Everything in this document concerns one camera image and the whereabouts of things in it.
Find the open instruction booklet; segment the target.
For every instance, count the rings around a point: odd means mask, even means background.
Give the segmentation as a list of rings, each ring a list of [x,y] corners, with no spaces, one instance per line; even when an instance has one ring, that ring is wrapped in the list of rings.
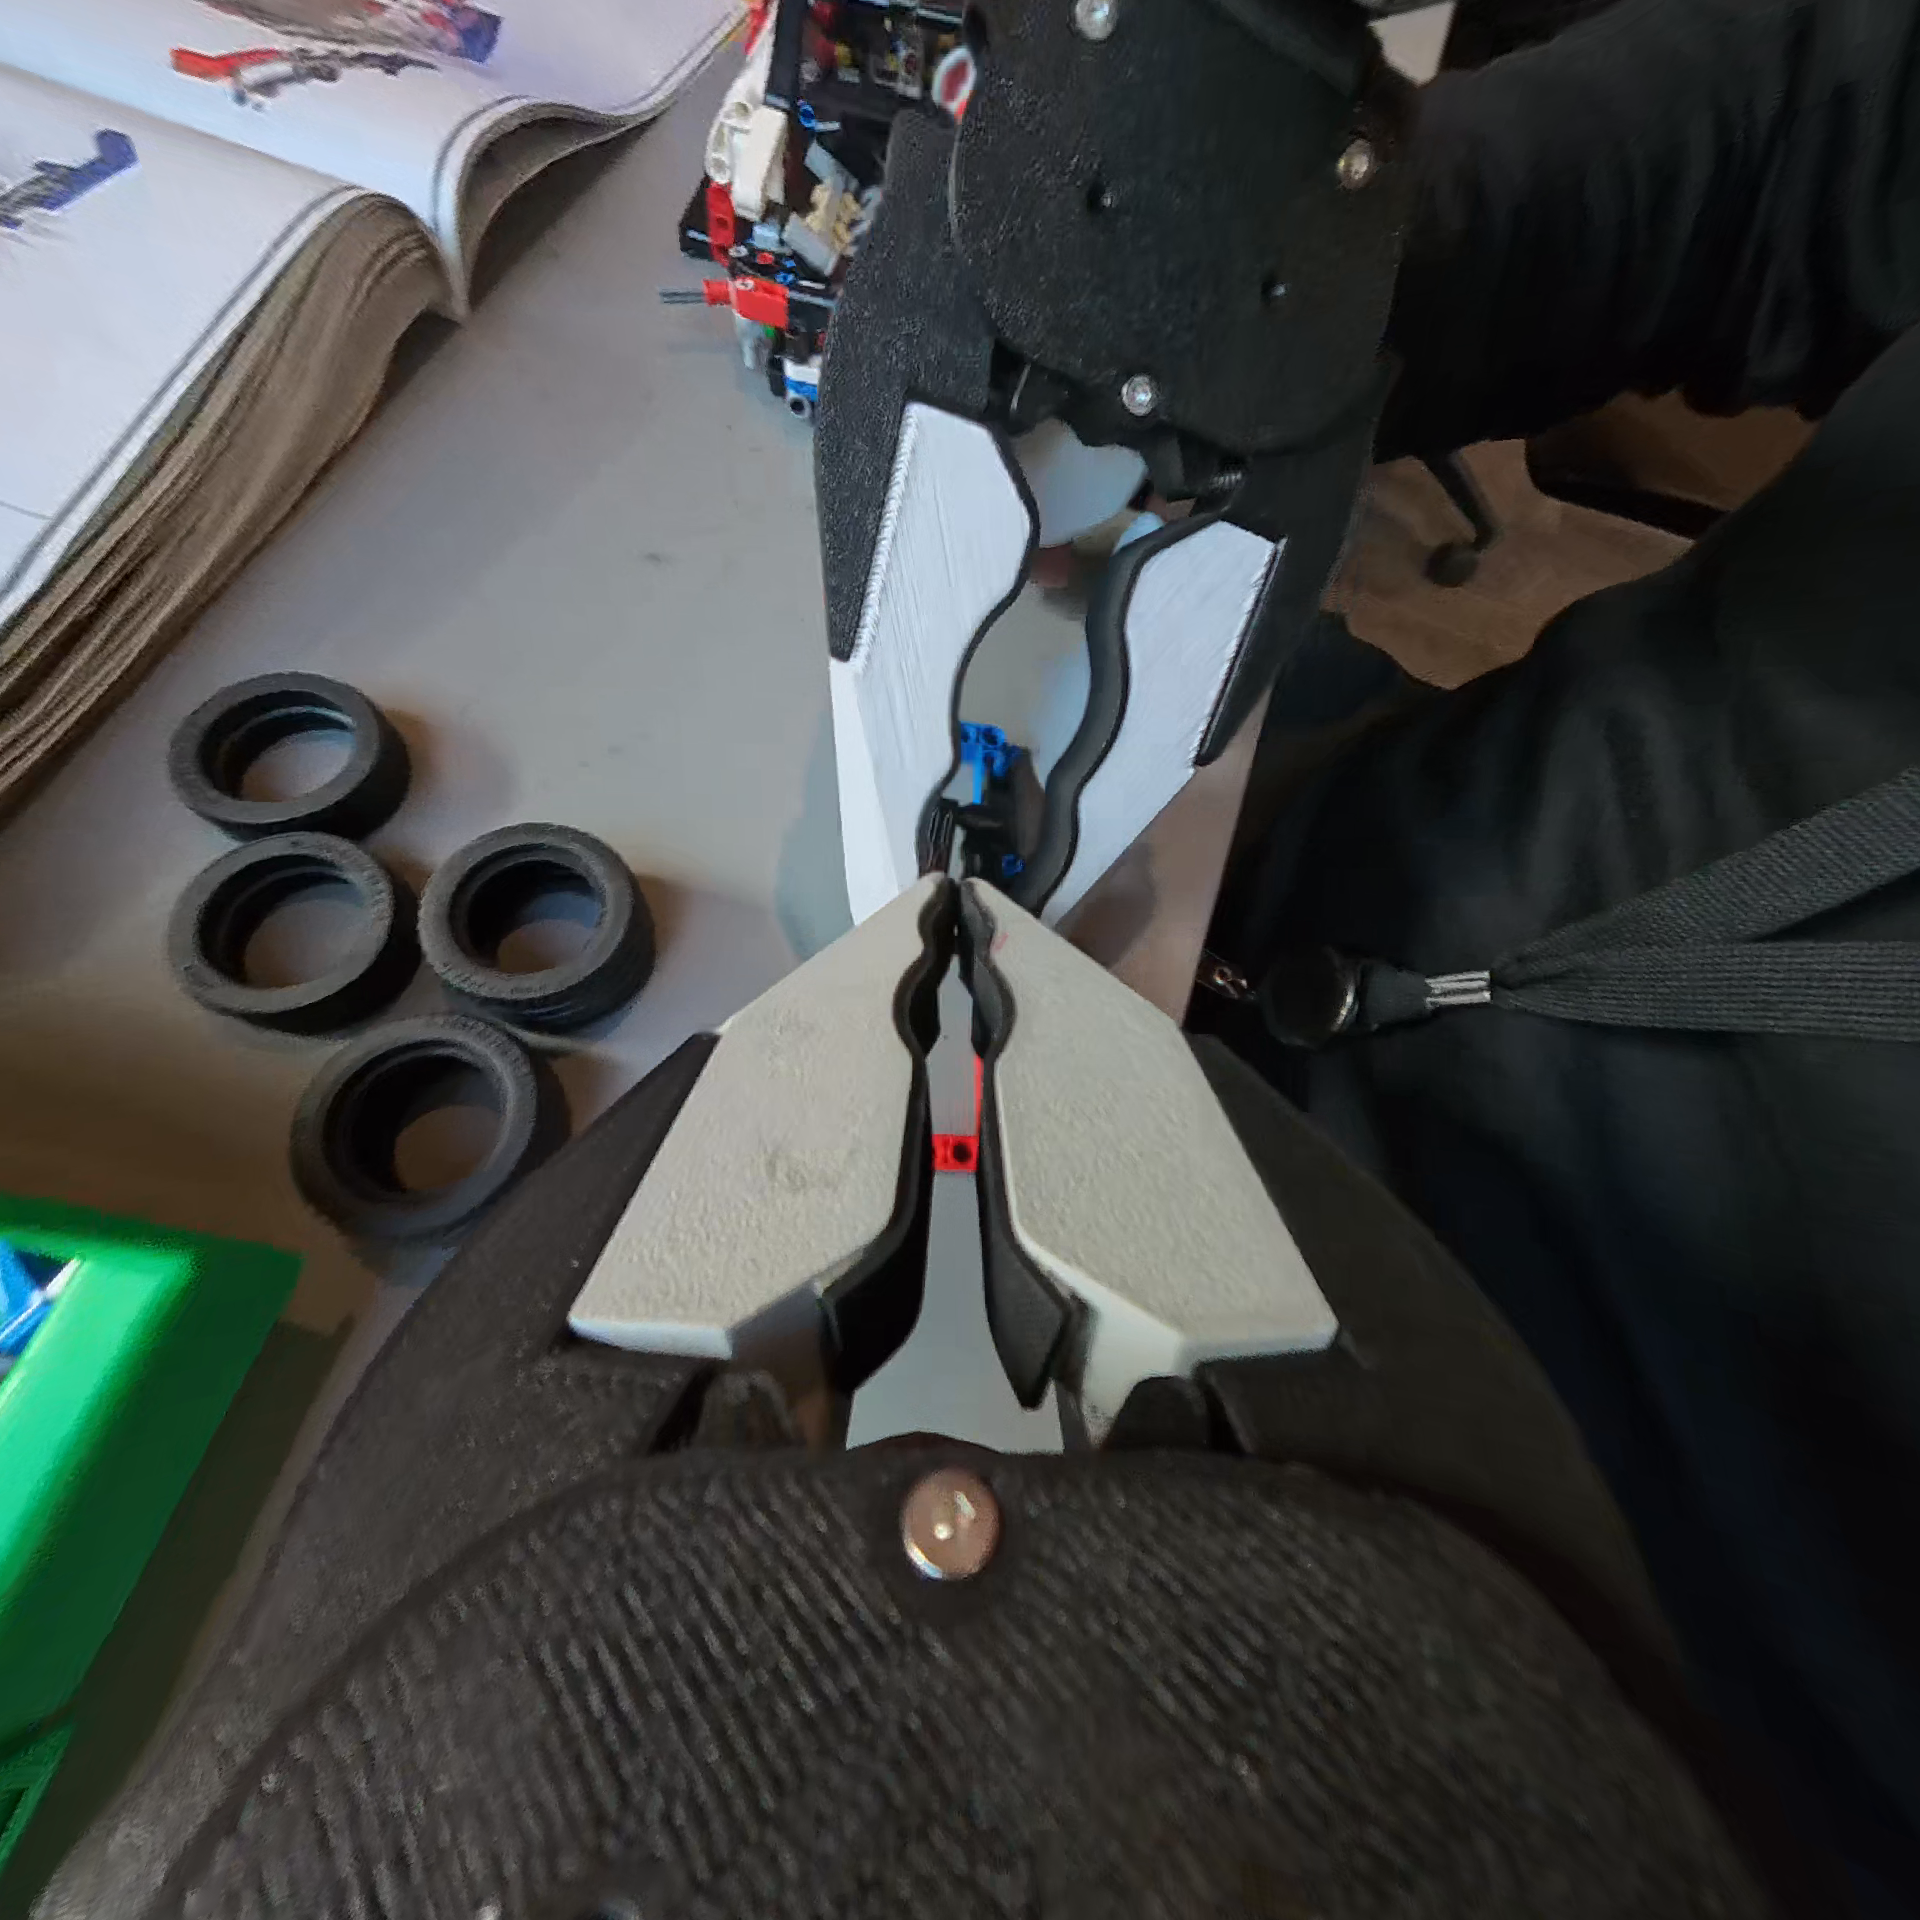
[[[1,811],[469,312],[502,207],[655,118],[725,3],[1,6]]]

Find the black office chair base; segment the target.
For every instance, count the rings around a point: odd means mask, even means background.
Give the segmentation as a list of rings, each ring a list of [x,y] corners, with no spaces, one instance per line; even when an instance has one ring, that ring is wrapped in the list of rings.
[[[1664,570],[1725,516],[1579,426],[1459,447],[1422,468],[1459,524],[1424,558],[1426,578],[1448,591],[1620,587]]]

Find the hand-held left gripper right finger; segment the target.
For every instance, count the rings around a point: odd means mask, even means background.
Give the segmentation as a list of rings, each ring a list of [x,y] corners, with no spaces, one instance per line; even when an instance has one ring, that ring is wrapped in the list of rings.
[[[1318,1356],[1338,1316],[1186,1035],[998,889],[959,886],[981,1278],[1015,1398],[1104,1444],[1143,1383]]]

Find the black rubber tyre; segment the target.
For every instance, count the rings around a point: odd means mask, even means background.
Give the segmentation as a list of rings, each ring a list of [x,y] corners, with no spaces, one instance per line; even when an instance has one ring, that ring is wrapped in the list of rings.
[[[318,977],[253,985],[243,956],[251,935],[297,894],[340,886],[354,911],[347,952]],[[284,831],[213,858],[176,901],[165,960],[206,1013],[253,1029],[319,1039],[372,1021],[420,971],[414,892],[372,853],[316,831]]]
[[[520,911],[560,894],[589,909],[565,960],[512,972],[500,958]],[[535,1036],[570,1036],[617,1015],[650,985],[657,924],[624,858],[561,824],[486,831],[427,878],[415,915],[424,964],[452,1003]]]
[[[301,735],[337,735],[336,773],[291,799],[241,792],[269,748]],[[174,730],[165,777],[189,813],[235,842],[324,834],[359,842],[408,799],[414,766],[389,718],[358,689],[319,675],[282,673],[228,685]]]
[[[444,1092],[476,1092],[492,1143],[464,1176],[410,1188],[403,1131]],[[290,1175],[301,1203],[362,1242],[448,1244],[557,1154],[570,1137],[564,1085],[505,1029],[468,1017],[386,1021],[337,1049],[299,1095]]]

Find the brick-built model vehicle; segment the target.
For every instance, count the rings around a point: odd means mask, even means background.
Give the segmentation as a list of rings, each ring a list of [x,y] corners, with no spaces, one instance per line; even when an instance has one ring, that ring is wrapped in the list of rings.
[[[958,3],[755,3],[741,67],[679,229],[703,273],[668,307],[729,317],[741,364],[811,420],[827,326],[874,220],[903,117],[963,110],[973,58]]]

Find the black brick beam assembly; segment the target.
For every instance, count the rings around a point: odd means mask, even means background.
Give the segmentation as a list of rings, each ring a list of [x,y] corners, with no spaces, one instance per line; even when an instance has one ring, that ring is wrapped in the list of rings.
[[[1025,764],[1005,777],[985,777],[978,792],[967,781],[962,788],[924,806],[918,874],[980,880],[1011,897],[1038,834],[1041,788]]]

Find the person's right forearm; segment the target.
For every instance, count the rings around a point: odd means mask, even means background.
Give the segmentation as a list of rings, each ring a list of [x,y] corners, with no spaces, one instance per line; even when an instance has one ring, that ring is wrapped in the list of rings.
[[[1437,77],[1406,157],[1379,463],[1623,395],[1915,430],[1915,5],[1612,5]]]

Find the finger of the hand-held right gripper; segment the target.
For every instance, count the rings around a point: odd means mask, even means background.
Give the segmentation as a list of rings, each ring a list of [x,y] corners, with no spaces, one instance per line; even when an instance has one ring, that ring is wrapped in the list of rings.
[[[1088,685],[1041,788],[1029,907],[1068,918],[1187,786],[1275,587],[1283,544],[1221,516],[1138,516],[1083,618]]]
[[[827,663],[847,911],[911,891],[958,766],[958,692],[1038,548],[1031,490],[993,426],[924,400],[900,416],[847,658]]]

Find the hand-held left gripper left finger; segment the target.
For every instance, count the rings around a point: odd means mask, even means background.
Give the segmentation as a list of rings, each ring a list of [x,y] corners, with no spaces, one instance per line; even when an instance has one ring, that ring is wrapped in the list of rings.
[[[851,1394],[920,1315],[956,886],[920,876],[709,1039],[576,1337]]]

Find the black badge reel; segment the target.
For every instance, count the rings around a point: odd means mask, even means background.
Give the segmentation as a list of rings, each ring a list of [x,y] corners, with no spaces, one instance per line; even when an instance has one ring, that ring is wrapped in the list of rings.
[[[1268,1045],[1318,1053],[1355,1030],[1365,966],[1323,945],[1283,947],[1261,968],[1203,949],[1193,987],[1214,1022]]]

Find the green parts tray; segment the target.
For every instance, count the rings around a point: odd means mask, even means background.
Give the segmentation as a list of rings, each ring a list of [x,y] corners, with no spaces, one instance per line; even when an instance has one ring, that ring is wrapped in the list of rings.
[[[1,1199],[1,1860],[301,1258]]]

